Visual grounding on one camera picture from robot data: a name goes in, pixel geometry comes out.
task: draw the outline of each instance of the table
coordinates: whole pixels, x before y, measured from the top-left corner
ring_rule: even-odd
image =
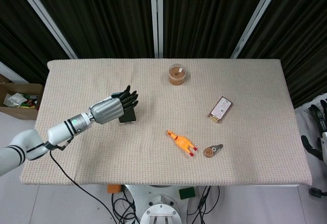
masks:
[[[189,75],[168,82],[171,64]],[[94,124],[54,157],[80,184],[282,185],[311,184],[280,60],[80,59],[55,60],[36,129],[87,111],[128,84],[139,93],[137,122]],[[233,107],[221,123],[207,117],[224,96]],[[172,130],[199,150],[190,157],[166,135]],[[214,157],[203,150],[224,144]],[[24,184],[70,185],[49,154],[27,162]]]

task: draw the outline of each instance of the robotic arm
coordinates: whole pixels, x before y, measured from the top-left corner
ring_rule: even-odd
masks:
[[[109,96],[90,106],[88,112],[76,115],[50,128],[48,141],[45,143],[35,129],[19,133],[9,146],[0,150],[0,176],[22,165],[25,159],[38,159],[56,148],[64,150],[75,136],[89,128],[93,122],[103,125],[124,115],[125,111],[134,108],[138,103],[136,91],[133,93],[129,91],[130,86],[127,86],[117,98]],[[67,141],[67,144],[58,145],[64,141]]]

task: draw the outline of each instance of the orange rubber chicken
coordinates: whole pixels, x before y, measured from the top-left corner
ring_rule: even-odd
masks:
[[[167,131],[167,134],[174,139],[177,146],[179,146],[181,149],[183,149],[185,152],[187,152],[189,155],[193,156],[194,154],[190,151],[190,147],[194,149],[194,151],[197,150],[197,148],[191,143],[190,140],[188,140],[186,137],[183,136],[177,136],[172,131]]]

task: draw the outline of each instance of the clear plastic container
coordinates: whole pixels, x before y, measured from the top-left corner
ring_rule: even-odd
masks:
[[[170,66],[168,74],[169,82],[172,85],[181,85],[185,81],[186,68],[181,64],[173,64]]]

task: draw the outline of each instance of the floor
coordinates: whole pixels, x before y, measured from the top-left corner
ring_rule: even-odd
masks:
[[[295,110],[301,135],[311,142],[318,132],[309,115]],[[18,120],[0,113],[0,148],[6,146],[19,132],[33,128],[34,121]],[[327,191],[327,168],[311,155],[307,155],[313,176],[313,186]],[[23,185],[19,181],[22,167],[0,178],[0,224],[51,224],[51,223],[114,223],[106,210],[77,187]],[[85,189],[109,206],[110,195],[106,186],[88,185]],[[244,224],[325,224],[327,223],[327,197],[313,198],[309,186],[233,186],[221,187],[221,197],[215,210],[205,216],[206,223]],[[189,202],[189,212],[196,209],[202,187],[196,189],[197,197]],[[213,205],[217,188],[212,189],[207,207]]]

